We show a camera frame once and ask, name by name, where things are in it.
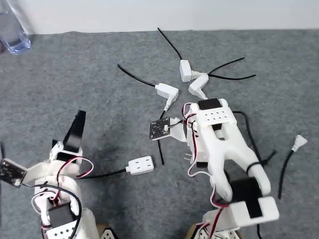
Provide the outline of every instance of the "white wall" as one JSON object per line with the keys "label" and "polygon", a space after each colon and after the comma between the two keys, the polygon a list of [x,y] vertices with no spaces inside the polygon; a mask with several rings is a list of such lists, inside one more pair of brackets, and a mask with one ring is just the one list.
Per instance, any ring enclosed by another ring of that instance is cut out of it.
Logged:
{"label": "white wall", "polygon": [[28,32],[319,28],[318,0],[9,0]]}

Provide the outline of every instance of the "water bottle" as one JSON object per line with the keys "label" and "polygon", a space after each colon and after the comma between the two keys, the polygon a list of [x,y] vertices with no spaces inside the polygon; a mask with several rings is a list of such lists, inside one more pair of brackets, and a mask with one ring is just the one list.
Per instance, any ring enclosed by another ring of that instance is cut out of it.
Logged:
{"label": "water bottle", "polygon": [[6,0],[0,0],[0,41],[12,54],[31,47],[31,42]]}

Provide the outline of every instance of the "black cable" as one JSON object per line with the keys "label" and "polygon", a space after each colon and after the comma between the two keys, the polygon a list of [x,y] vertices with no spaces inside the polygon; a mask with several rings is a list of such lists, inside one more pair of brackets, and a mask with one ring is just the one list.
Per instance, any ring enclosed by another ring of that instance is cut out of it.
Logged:
{"label": "black cable", "polygon": [[243,60],[243,59],[245,59],[245,57],[241,57],[241,58],[239,58],[239,59],[236,59],[236,60],[227,62],[227,63],[225,63],[225,64],[222,64],[222,65],[220,65],[220,66],[218,66],[218,67],[212,69],[212,70],[208,73],[208,75],[209,75],[210,77],[215,77],[215,78],[224,79],[224,80],[231,80],[231,81],[239,81],[239,80],[245,80],[245,79],[248,79],[248,78],[255,77],[256,75],[245,76],[245,77],[240,77],[240,78],[232,78],[232,77],[224,77],[224,76],[218,76],[218,75],[212,74],[214,71],[216,71],[216,70],[218,70],[218,69],[220,69],[220,68],[222,68],[222,67],[224,67],[224,66],[227,66],[227,65],[229,65],[229,64],[231,64],[231,63],[234,63],[234,62],[237,62],[237,61],[241,61],[241,60]]}
{"label": "black cable", "polygon": [[240,80],[245,80],[245,79],[248,79],[248,78],[255,77],[256,75],[245,76],[245,77],[241,77],[241,78],[230,78],[230,77],[218,76],[218,75],[215,75],[215,74],[208,74],[208,76],[219,78],[219,79],[224,79],[224,80],[240,81]]}
{"label": "black cable", "polygon": [[281,170],[281,174],[280,174],[280,180],[279,180],[279,188],[278,188],[278,198],[281,199],[281,194],[282,194],[282,191],[283,191],[283,183],[284,183],[284,175],[285,175],[285,170],[286,170],[286,167],[288,165],[288,161],[289,159],[291,158],[291,156],[293,155],[294,151],[293,150],[290,150],[289,154],[287,155],[287,158],[284,162],[284,165],[283,165],[283,168]]}
{"label": "black cable", "polygon": [[163,112],[161,113],[161,115],[160,115],[160,118],[159,118],[159,119],[162,119],[162,118],[164,117],[165,112],[166,112],[166,111],[163,111]]}
{"label": "black cable", "polygon": [[175,125],[178,125],[179,123],[183,123],[183,120],[181,119],[179,122],[171,124],[169,127],[173,128]]}
{"label": "black cable", "polygon": [[230,62],[227,62],[227,63],[222,64],[222,65],[220,65],[220,66],[217,66],[216,68],[212,69],[208,74],[213,73],[214,71],[216,71],[216,70],[218,70],[218,69],[220,69],[220,68],[222,68],[222,67],[224,67],[224,66],[227,66],[227,65],[229,65],[229,64],[231,64],[231,63],[234,63],[234,62],[236,62],[236,61],[241,61],[241,60],[243,60],[243,59],[245,59],[245,57],[242,57],[242,58],[239,58],[239,59],[237,59],[237,60],[230,61]]}
{"label": "black cable", "polygon": [[163,157],[163,152],[161,151],[160,140],[158,140],[158,146],[159,146],[159,155],[160,155],[161,164],[162,164],[162,165],[165,165],[164,157]]}
{"label": "black cable", "polygon": [[244,116],[245,118],[245,123],[246,123],[246,128],[247,128],[247,132],[248,132],[248,136],[250,138],[250,141],[251,141],[251,144],[254,148],[254,151],[255,151],[255,154],[258,158],[258,161],[259,162],[262,162],[262,159],[261,159],[261,156],[260,156],[260,153],[259,153],[259,150],[257,148],[257,145],[255,143],[255,140],[253,138],[253,135],[251,134],[251,130],[250,130],[250,126],[249,126],[249,120],[248,120],[248,116],[246,115],[246,113],[244,113],[243,111],[233,111],[234,114],[241,114]]}
{"label": "black cable", "polygon": [[111,173],[98,174],[98,175],[92,175],[92,176],[85,176],[83,178],[78,178],[78,179],[103,178],[103,177],[108,177],[108,176],[112,176],[112,175],[116,175],[116,174],[120,174],[120,173],[125,173],[125,172],[126,172],[126,168],[123,168],[121,170],[118,170],[118,171],[115,171],[115,172],[111,172]]}
{"label": "black cable", "polygon": [[178,54],[178,57],[180,58],[180,60],[182,60],[182,57],[179,51],[174,47],[174,45],[170,42],[170,40],[164,35],[164,33],[159,28],[158,30],[161,33],[161,35],[166,39],[166,41],[170,44],[170,46],[174,49],[174,51]]}
{"label": "black cable", "polygon": [[[164,114],[165,114],[166,111],[163,111],[162,114],[160,115],[160,118],[159,119],[162,119],[164,117]],[[160,140],[157,140],[158,141],[158,147],[159,147],[159,155],[160,155],[160,160],[161,160],[161,164],[162,165],[165,165],[165,161],[164,161],[164,157],[163,157],[163,152],[161,150],[161,145],[160,145]]]}
{"label": "black cable", "polygon": [[257,224],[257,236],[259,239],[263,239],[260,235],[260,224]]}
{"label": "black cable", "polygon": [[269,161],[276,155],[277,151],[273,150],[271,154],[264,160],[261,161],[261,165],[265,166],[269,163]]}
{"label": "black cable", "polygon": [[137,81],[139,81],[139,82],[142,82],[142,83],[144,83],[144,84],[146,84],[146,85],[148,85],[148,86],[155,87],[154,84],[152,84],[152,83],[150,83],[150,82],[147,82],[147,81],[145,81],[145,80],[142,80],[142,79],[140,79],[139,77],[137,77],[137,76],[133,75],[132,73],[128,72],[128,71],[125,70],[120,64],[118,64],[118,68],[120,68],[121,71],[123,71],[125,74],[129,75],[130,77],[134,78],[135,80],[137,80]]}
{"label": "black cable", "polygon": [[77,216],[77,219],[76,219],[76,224],[74,226],[74,230],[71,234],[71,236],[69,237],[69,239],[73,239],[75,234],[76,234],[76,231],[79,227],[79,224],[80,224],[80,220],[81,220],[81,217],[82,217],[82,204],[81,204],[81,201],[80,199],[74,194],[72,193],[71,191],[69,190],[66,190],[64,188],[61,188],[61,187],[58,187],[58,186],[53,186],[53,185],[48,185],[48,184],[37,184],[37,185],[33,185],[33,186],[30,186],[30,185],[25,185],[23,184],[24,186],[27,186],[27,187],[30,187],[30,188],[35,188],[35,187],[46,187],[46,188],[54,188],[54,189],[57,189],[57,190],[60,190],[60,191],[63,191],[67,194],[69,194],[70,196],[72,196],[73,198],[75,198],[76,202],[78,203],[79,205],[79,215]]}

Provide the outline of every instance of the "white plug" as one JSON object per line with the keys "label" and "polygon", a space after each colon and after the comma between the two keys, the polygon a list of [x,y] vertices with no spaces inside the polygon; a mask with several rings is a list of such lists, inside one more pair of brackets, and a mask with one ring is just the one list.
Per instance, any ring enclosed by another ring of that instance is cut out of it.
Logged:
{"label": "white plug", "polygon": [[179,64],[179,72],[181,81],[183,82],[190,82],[194,79],[197,79],[201,75],[205,73],[200,73],[198,71],[192,71],[190,67],[190,63],[187,60],[181,60]]}
{"label": "white plug", "polygon": [[159,96],[162,96],[167,99],[164,111],[167,111],[169,107],[177,100],[178,97],[178,88],[169,86],[167,84],[159,83],[155,85],[155,89]]}
{"label": "white plug", "polygon": [[153,172],[154,164],[152,157],[146,156],[129,161],[129,166],[126,167],[126,171],[130,172],[131,175]]}
{"label": "white plug", "polygon": [[193,83],[188,87],[188,91],[194,95],[200,97],[202,100],[207,100],[205,93],[201,90],[208,82],[208,75],[204,74],[198,77]]}
{"label": "white plug", "polygon": [[304,137],[302,137],[300,134],[298,134],[295,138],[295,144],[291,150],[296,152],[298,150],[298,148],[305,145],[307,142],[308,141]]}

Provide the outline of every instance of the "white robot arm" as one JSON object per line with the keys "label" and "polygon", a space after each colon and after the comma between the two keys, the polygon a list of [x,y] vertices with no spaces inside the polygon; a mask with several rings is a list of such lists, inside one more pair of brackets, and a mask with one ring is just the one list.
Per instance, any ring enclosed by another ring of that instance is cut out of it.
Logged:
{"label": "white robot arm", "polygon": [[[212,204],[219,207],[213,202],[215,190],[228,202],[223,205],[220,215],[219,210],[206,213],[203,225],[220,217],[214,230],[221,235],[222,232],[239,227],[277,220],[279,212],[275,200],[267,196],[271,191],[270,181],[256,154],[247,146],[226,100],[210,99],[197,104],[187,103],[182,109],[182,115],[184,127],[178,124],[181,121],[177,118],[169,119],[168,126],[163,126],[167,119],[152,122],[150,138],[157,140],[172,136],[187,142],[192,152],[188,175],[208,174],[213,187]],[[247,178],[228,182],[224,162],[230,159],[247,172]],[[208,173],[190,174],[196,164],[207,166]]]}
{"label": "white robot arm", "polygon": [[[73,179],[86,175],[79,175],[80,166],[83,160],[89,161],[82,157],[80,147],[85,117],[84,111],[78,112],[64,141],[53,141],[49,159],[44,162],[26,169],[7,158],[0,158],[0,180],[15,187],[23,184],[34,188],[31,203],[41,217],[43,239],[100,238],[95,217],[82,207],[81,190]],[[101,238],[117,237],[110,229],[105,229]]]}

